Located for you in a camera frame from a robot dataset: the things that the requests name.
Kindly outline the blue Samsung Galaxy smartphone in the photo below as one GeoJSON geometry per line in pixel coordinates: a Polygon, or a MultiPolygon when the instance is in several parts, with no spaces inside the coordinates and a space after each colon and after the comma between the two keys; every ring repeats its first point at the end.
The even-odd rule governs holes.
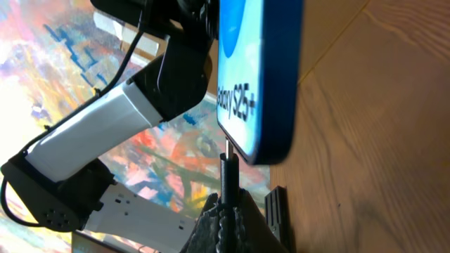
{"type": "Polygon", "coordinates": [[[248,165],[282,162],[295,125],[303,0],[219,4],[217,121],[248,165]]]}

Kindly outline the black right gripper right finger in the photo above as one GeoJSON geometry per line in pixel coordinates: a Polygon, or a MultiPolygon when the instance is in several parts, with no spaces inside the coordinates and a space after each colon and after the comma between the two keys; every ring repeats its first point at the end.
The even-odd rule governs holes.
{"type": "Polygon", "coordinates": [[[271,232],[251,194],[241,188],[238,206],[233,208],[236,253],[288,253],[271,232]]]}

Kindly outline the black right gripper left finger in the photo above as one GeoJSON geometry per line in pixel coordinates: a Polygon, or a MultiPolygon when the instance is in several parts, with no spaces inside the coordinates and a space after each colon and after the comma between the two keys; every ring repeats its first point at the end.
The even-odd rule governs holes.
{"type": "Polygon", "coordinates": [[[194,229],[180,253],[225,252],[224,229],[221,227],[220,212],[219,196],[217,193],[213,193],[207,197],[194,229]]]}

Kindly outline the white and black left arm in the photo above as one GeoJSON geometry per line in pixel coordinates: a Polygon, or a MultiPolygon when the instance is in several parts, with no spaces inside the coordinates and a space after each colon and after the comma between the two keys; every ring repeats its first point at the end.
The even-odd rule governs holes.
{"type": "Polygon", "coordinates": [[[117,235],[180,252],[195,227],[115,180],[100,157],[146,129],[196,106],[207,92],[207,63],[218,37],[217,0],[95,1],[94,7],[167,42],[165,52],[128,79],[110,83],[33,138],[1,166],[35,228],[117,235]]]}

